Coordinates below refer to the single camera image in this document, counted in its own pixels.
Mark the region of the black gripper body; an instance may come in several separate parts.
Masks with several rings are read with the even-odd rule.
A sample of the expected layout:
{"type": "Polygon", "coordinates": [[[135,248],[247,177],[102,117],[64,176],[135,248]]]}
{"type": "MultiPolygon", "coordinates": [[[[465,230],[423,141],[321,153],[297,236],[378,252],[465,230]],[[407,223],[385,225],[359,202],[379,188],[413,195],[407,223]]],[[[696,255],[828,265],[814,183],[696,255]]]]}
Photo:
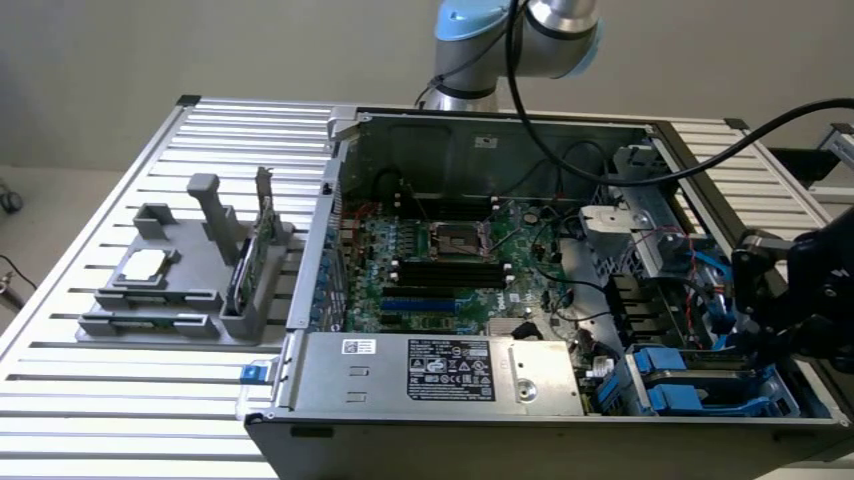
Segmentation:
{"type": "Polygon", "coordinates": [[[788,253],[789,300],[798,351],[853,357],[853,211],[800,235],[788,253]]]}

